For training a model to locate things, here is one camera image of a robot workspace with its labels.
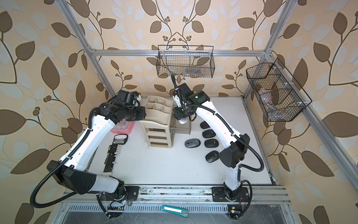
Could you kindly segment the beige drawer organizer cabinet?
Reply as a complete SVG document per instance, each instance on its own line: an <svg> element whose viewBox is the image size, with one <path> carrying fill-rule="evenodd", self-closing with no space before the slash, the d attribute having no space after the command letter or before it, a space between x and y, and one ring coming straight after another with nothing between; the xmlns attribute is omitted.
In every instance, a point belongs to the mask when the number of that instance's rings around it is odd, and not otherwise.
<svg viewBox="0 0 358 224"><path fill-rule="evenodd" d="M145 101L146 117L139 123L151 147L171 148L174 134L170 131L174 101L159 96L148 96Z"/></svg>

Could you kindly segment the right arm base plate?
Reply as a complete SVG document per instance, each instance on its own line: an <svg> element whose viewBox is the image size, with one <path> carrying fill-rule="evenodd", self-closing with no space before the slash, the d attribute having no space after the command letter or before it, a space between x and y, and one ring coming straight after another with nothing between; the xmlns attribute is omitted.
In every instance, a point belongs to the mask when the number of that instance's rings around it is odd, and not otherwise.
<svg viewBox="0 0 358 224"><path fill-rule="evenodd" d="M240 186L236 190L231 190L224 186L212 187L212 198L214 202L248 202L249 191L247 188Z"/></svg>

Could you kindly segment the white computer mouse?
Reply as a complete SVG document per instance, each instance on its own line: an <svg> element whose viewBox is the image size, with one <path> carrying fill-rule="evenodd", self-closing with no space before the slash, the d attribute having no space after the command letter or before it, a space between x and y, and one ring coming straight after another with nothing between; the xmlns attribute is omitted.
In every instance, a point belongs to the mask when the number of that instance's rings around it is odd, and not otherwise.
<svg viewBox="0 0 358 224"><path fill-rule="evenodd" d="M186 124L188 121L189 121L189 118L186 117L186 118L180 119L180 120L179 120L179 123L181 123L181 124Z"/></svg>

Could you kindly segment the black computer mouse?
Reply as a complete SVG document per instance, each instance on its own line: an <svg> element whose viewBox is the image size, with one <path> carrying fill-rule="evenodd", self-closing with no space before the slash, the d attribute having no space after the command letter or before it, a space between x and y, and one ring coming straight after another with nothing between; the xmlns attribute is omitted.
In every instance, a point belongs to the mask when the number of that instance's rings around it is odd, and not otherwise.
<svg viewBox="0 0 358 224"><path fill-rule="evenodd" d="M210 128L210 125L207 122L203 121L200 123L200 127L202 129L208 129L208 128Z"/></svg>
<svg viewBox="0 0 358 224"><path fill-rule="evenodd" d="M212 129L205 130L202 133L203 138L210 139L216 136L216 133Z"/></svg>
<svg viewBox="0 0 358 224"><path fill-rule="evenodd" d="M219 159L219 152L216 150L211 151L205 156L205 159L208 163L213 163L214 161L217 161Z"/></svg>
<svg viewBox="0 0 358 224"><path fill-rule="evenodd" d="M204 142L205 147L207 148L216 148L219 146L219 141L217 139L208 139Z"/></svg>

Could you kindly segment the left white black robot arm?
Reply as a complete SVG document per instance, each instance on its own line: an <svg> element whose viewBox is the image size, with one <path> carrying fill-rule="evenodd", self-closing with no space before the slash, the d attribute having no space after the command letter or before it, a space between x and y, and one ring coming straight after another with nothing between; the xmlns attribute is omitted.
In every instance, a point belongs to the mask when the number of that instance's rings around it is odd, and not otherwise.
<svg viewBox="0 0 358 224"><path fill-rule="evenodd" d="M141 95L136 92L119 91L100 106L93 108L88 117L88 127L74 146L58 161L47 165L49 173L39 182L30 196L34 208L46 208L76 194L106 193L114 200L126 198L124 182L109 176L86 171L99 144L113 127L122 121L139 121L146 117L145 107L140 104ZM49 203L38 203L36 196L50 177L72 192Z"/></svg>

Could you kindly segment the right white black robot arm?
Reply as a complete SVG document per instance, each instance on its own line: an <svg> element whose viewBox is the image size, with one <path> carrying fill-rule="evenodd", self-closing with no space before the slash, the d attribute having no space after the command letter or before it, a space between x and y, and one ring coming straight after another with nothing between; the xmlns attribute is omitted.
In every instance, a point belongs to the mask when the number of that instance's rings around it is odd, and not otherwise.
<svg viewBox="0 0 358 224"><path fill-rule="evenodd" d="M171 74L171 80L175 91L173 99L177 104L173 108L175 119L181 124L185 124L192 115L198 115L212 128L224 146L219 153L220 161L227 167L224 195L228 201L236 201L242 192L242 184L249 183L247 180L240 180L241 169L261 172L264 169L263 159L249 145L249 136L240 134L229 125L205 92L193 92L185 83L177 85L174 74ZM248 150L258 159L260 167L254 168L242 163Z"/></svg>

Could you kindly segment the grey computer mouse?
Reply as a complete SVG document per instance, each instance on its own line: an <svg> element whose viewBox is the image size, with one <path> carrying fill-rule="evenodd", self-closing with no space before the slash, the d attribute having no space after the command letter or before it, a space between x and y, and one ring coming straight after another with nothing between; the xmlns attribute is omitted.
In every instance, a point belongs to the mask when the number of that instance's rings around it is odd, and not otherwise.
<svg viewBox="0 0 358 224"><path fill-rule="evenodd" d="M189 139L185 141L186 148L196 148L201 145L201 141L199 139Z"/></svg>

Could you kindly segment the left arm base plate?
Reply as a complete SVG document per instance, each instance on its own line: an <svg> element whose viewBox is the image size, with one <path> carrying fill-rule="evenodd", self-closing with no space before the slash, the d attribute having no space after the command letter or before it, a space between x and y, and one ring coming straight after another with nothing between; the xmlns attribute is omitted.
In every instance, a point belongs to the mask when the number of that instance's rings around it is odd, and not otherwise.
<svg viewBox="0 0 358 224"><path fill-rule="evenodd" d="M135 201L139 196L139 186L121 186L114 193L100 193L99 196L105 201Z"/></svg>

